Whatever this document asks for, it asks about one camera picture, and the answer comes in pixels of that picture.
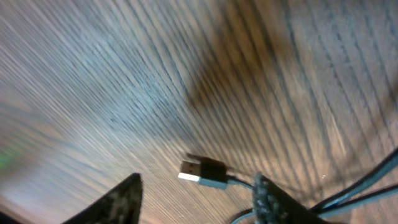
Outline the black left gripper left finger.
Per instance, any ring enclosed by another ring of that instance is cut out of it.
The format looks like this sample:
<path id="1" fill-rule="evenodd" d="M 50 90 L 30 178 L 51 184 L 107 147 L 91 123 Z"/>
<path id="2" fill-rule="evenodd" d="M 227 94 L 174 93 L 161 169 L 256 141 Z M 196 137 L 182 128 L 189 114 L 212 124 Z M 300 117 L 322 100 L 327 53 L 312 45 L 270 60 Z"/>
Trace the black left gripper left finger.
<path id="1" fill-rule="evenodd" d="M 64 224 L 138 224 L 143 199 L 143 183 L 133 173 Z"/>

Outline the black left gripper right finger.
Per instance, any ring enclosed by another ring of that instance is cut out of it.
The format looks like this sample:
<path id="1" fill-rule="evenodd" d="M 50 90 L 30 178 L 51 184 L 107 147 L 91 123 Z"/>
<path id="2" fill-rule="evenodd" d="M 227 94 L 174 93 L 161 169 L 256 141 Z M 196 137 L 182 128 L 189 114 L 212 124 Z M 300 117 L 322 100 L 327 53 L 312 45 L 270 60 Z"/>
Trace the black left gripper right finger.
<path id="1" fill-rule="evenodd" d="M 260 224 L 328 224 L 261 173 L 254 178 L 253 212 Z"/>

